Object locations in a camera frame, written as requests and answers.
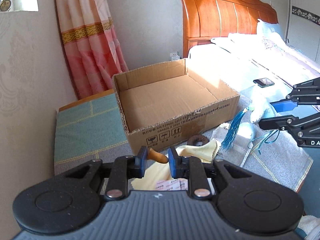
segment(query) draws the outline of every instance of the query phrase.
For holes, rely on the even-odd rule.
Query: gold patterned curtain band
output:
[[[110,30],[112,25],[112,18],[109,18],[108,21],[94,23],[91,25],[79,27],[77,29],[68,30],[61,33],[63,44],[71,41],[76,41],[87,36],[89,37],[99,33],[103,33],[104,31]]]

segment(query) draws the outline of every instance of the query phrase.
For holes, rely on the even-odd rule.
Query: curtain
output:
[[[107,0],[56,0],[65,54],[78,98],[112,88],[128,71]]]

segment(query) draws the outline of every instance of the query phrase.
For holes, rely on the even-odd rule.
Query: black floral trim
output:
[[[292,14],[297,15],[301,18],[307,19],[308,21],[311,21],[317,25],[320,25],[320,16],[314,13],[308,12],[304,9],[292,6]]]

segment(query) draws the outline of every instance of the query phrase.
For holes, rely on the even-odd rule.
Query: cardboard box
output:
[[[134,154],[143,145],[159,151],[231,120],[240,97],[212,66],[190,59],[134,69],[112,80]]]

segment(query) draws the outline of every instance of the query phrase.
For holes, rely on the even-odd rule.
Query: wooden headboard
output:
[[[229,33],[256,34],[258,18],[278,23],[276,11],[260,0],[181,0],[183,57],[195,45]]]

